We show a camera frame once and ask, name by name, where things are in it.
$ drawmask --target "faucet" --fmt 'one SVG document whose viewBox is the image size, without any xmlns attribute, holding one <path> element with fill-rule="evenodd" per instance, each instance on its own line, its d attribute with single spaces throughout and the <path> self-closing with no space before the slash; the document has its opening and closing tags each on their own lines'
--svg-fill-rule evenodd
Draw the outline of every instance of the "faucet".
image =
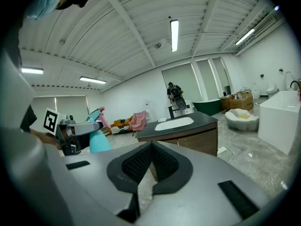
<svg viewBox="0 0 301 226">
<path fill-rule="evenodd" d="M 293 83 L 297 83 L 297 85 L 298 85 L 298 87 L 299 87 L 299 89 L 298 89 L 298 96 L 299 96 L 299 102 L 301 102 L 301 88 L 300 88 L 300 84 L 299 84 L 297 81 L 292 81 L 290 87 L 292 87 L 292 84 L 293 84 Z"/>
<path fill-rule="evenodd" d="M 173 107 L 169 106 L 168 110 L 169 110 L 169 114 L 170 114 L 170 119 L 173 120 L 174 119 L 174 111 L 179 111 L 180 109 L 173 110 Z"/>
</svg>

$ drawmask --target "cardboard box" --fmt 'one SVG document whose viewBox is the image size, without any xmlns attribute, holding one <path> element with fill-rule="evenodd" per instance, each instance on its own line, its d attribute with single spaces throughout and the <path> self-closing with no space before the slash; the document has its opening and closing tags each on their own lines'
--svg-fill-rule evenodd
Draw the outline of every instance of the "cardboard box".
<svg viewBox="0 0 301 226">
<path fill-rule="evenodd" d="M 231 95 L 230 96 L 225 96 L 220 98 L 222 101 L 222 110 L 229 110 L 230 109 L 230 100 L 231 100 Z"/>
<path fill-rule="evenodd" d="M 245 99 L 230 100 L 230 109 L 251 110 L 253 108 L 253 97 Z"/>
<path fill-rule="evenodd" d="M 248 97 L 253 97 L 251 91 L 246 91 L 244 93 L 237 92 L 236 95 L 239 97 L 239 99 L 246 99 Z"/>
</svg>

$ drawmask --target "ceiling beam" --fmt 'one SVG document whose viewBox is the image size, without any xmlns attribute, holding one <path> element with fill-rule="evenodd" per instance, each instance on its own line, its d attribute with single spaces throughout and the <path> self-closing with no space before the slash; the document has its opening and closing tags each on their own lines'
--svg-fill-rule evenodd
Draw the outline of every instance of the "ceiling beam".
<svg viewBox="0 0 301 226">
<path fill-rule="evenodd" d="M 86 96 L 89 94 L 100 94 L 99 89 L 83 89 L 71 87 L 47 87 L 32 86 L 35 91 L 35 97 L 52 97 L 52 96 Z"/>
<path fill-rule="evenodd" d="M 116 9 L 116 11 L 122 17 L 122 19 L 125 21 L 126 25 L 131 30 L 131 32 L 133 33 L 133 35 L 135 36 L 135 38 L 138 40 L 138 42 L 140 43 L 141 47 L 143 48 L 143 50 L 144 50 L 147 58 L 149 59 L 152 67 L 155 68 L 156 66 L 155 66 L 155 63 L 154 63 L 154 61 L 153 61 L 153 59 L 151 57 L 150 52 L 148 51 L 147 47 L 145 46 L 145 43 L 142 40 L 142 37 L 139 34 L 138 29 L 136 28 L 136 26 L 133 23 L 133 21 L 130 18 L 130 16 L 127 14 L 127 12 L 124 9 L 124 7 L 121 5 L 121 3 L 119 2 L 119 0 L 108 0 L 108 1 Z"/>
<path fill-rule="evenodd" d="M 230 51 L 230 49 L 227 49 L 223 53 L 234 53 L 234 52 L 238 52 L 238 49 L 236 48 L 235 50 L 232 50 L 232 51 Z M 219 55 L 215 55 L 215 54 L 221 54 L 221 51 L 219 49 L 199 50 L 199 53 L 197 55 L 195 55 L 194 59 L 196 59 L 198 61 L 201 59 L 217 58 Z M 156 68 L 161 67 L 161 66 L 166 66 L 166 67 L 171 66 L 169 68 L 172 68 L 172 67 L 175 67 L 178 65 L 184 65 L 184 64 L 189 64 L 189 63 L 191 63 L 191 54 L 187 54 L 187 56 L 184 56 L 180 60 L 173 60 L 173 61 L 169 61 L 166 63 L 161 63 L 161 64 L 157 65 Z M 145 72 L 153 70 L 153 69 L 154 68 L 145 68 L 145 67 L 140 68 L 134 74 L 130 73 L 130 74 L 124 75 L 123 76 L 124 81 L 127 81 L 141 73 L 145 73 Z M 106 88 L 102 89 L 100 92 L 103 93 L 119 84 L 120 83 L 115 84 L 115 85 L 108 85 Z"/>
<path fill-rule="evenodd" d="M 207 9 L 206 9 L 206 13 L 205 13 L 205 16 L 203 18 L 203 21 L 202 21 L 202 25 L 201 25 L 201 28 L 200 28 L 200 32 L 206 32 L 208 27 L 209 27 L 209 24 L 214 16 L 214 11 L 216 10 L 217 8 L 217 5 L 218 5 L 218 1 L 219 0 L 209 0 L 208 2 L 208 5 L 207 5 Z M 193 48 L 192 48 L 192 57 L 195 56 L 197 50 L 198 50 L 198 47 L 199 45 L 201 44 L 201 41 L 204 37 L 204 34 L 199 34 L 194 45 L 193 45 Z"/>
<path fill-rule="evenodd" d="M 261 11 L 267 5 L 265 0 L 259 0 L 252 11 L 248 14 L 248 16 L 243 20 L 243 22 L 237 27 L 234 31 L 235 34 L 240 34 L 245 28 L 247 28 L 250 23 L 261 13 Z M 221 52 L 223 52 L 233 41 L 236 39 L 237 36 L 231 35 L 226 42 L 221 46 Z"/>
<path fill-rule="evenodd" d="M 25 49 L 21 49 L 21 57 L 23 60 L 36 61 L 36 62 L 48 63 L 48 64 L 60 64 L 60 65 L 68 66 L 72 69 L 79 69 L 82 72 L 85 72 L 86 74 L 90 74 L 92 77 L 95 77 L 95 75 L 98 72 L 101 72 L 102 76 L 104 77 L 109 77 L 119 82 L 123 81 L 119 76 L 95 68 L 93 65 L 86 64 L 80 61 L 75 61 L 67 58 L 62 58 L 54 55 L 44 54 L 41 52 L 25 50 Z"/>
</svg>

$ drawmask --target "floor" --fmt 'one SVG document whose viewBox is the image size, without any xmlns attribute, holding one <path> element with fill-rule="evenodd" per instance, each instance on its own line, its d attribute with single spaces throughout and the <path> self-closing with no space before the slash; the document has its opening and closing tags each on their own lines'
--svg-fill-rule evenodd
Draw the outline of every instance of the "floor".
<svg viewBox="0 0 301 226">
<path fill-rule="evenodd" d="M 249 110 L 253 115 L 259 115 L 259 105 L 266 99 L 254 101 L 254 108 Z M 290 185 L 290 178 L 294 173 L 294 166 L 297 162 L 298 148 L 292 150 L 292 153 L 285 155 L 269 143 L 261 140 L 257 136 L 257 131 L 246 132 L 230 128 L 225 121 L 224 114 L 214 115 L 218 119 L 218 147 L 226 147 L 227 151 L 218 155 L 233 167 L 261 186 L 270 196 L 275 197 L 284 188 L 281 185 L 283 181 L 287 186 Z M 108 135 L 107 138 L 113 148 L 137 143 L 138 140 L 132 136 L 132 132 L 120 135 Z M 89 153 L 89 148 L 82 151 Z M 139 204 L 141 213 L 143 213 L 151 203 L 151 189 L 155 185 L 150 170 L 147 171 L 138 187 Z"/>
</svg>

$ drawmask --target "wooden cabinet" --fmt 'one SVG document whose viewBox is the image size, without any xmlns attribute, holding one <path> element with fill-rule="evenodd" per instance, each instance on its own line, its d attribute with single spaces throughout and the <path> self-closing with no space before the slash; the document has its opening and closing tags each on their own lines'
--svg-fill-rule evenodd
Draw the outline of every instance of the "wooden cabinet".
<svg viewBox="0 0 301 226">
<path fill-rule="evenodd" d="M 193 135 L 161 141 L 217 156 L 217 138 L 217 130 L 211 129 Z"/>
</svg>

